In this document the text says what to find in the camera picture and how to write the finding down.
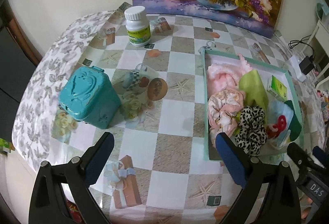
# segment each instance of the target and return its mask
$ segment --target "plastic bottle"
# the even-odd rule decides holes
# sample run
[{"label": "plastic bottle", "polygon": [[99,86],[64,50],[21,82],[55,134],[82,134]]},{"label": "plastic bottle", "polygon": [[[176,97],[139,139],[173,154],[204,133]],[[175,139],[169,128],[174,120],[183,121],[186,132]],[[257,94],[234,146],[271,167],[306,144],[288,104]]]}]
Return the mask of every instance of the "plastic bottle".
[{"label": "plastic bottle", "polygon": [[150,22],[144,6],[133,6],[125,10],[126,29],[130,43],[136,47],[147,45],[151,39]]}]

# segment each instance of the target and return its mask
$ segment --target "power adapter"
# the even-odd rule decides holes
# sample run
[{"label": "power adapter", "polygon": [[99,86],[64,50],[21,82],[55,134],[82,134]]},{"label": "power adapter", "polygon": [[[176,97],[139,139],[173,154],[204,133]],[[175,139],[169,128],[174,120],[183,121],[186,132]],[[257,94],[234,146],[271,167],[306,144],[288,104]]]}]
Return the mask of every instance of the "power adapter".
[{"label": "power adapter", "polygon": [[299,64],[299,68],[304,75],[307,75],[314,68],[313,58],[306,56]]}]

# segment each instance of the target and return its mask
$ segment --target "metal pivot bolt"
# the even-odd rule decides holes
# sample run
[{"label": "metal pivot bolt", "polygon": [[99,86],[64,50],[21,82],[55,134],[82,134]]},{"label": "metal pivot bolt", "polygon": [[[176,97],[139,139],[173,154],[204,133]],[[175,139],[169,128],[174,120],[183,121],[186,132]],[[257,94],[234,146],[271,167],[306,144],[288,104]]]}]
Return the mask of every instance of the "metal pivot bolt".
[{"label": "metal pivot bolt", "polygon": [[75,157],[73,157],[72,159],[71,159],[71,162],[73,163],[73,164],[76,164],[76,163],[78,163],[80,161],[80,157],[78,157],[78,156],[75,156]]},{"label": "metal pivot bolt", "polygon": [[282,161],[281,164],[282,164],[283,167],[289,167],[289,164],[286,161]]},{"label": "metal pivot bolt", "polygon": [[46,165],[48,165],[48,161],[43,160],[40,164],[41,167],[45,167]]},{"label": "metal pivot bolt", "polygon": [[259,159],[257,157],[250,158],[250,161],[254,164],[257,164],[259,162]]}]

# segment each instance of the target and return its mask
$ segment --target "bottle label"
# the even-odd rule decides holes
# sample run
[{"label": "bottle label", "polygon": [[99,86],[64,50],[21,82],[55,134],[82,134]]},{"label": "bottle label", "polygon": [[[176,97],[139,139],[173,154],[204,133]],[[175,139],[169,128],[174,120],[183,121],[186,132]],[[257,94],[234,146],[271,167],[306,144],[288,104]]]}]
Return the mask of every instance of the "bottle label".
[{"label": "bottle label", "polygon": [[151,37],[150,26],[139,31],[128,31],[129,40],[131,43],[139,44],[144,43]]}]

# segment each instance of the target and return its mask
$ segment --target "teal container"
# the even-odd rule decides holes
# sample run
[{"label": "teal container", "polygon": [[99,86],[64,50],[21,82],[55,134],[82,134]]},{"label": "teal container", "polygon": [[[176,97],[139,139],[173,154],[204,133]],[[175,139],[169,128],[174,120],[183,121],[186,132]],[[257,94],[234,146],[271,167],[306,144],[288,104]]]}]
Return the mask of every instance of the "teal container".
[{"label": "teal container", "polygon": [[78,68],[60,92],[60,105],[78,121],[106,129],[120,99],[104,70],[96,66]]}]

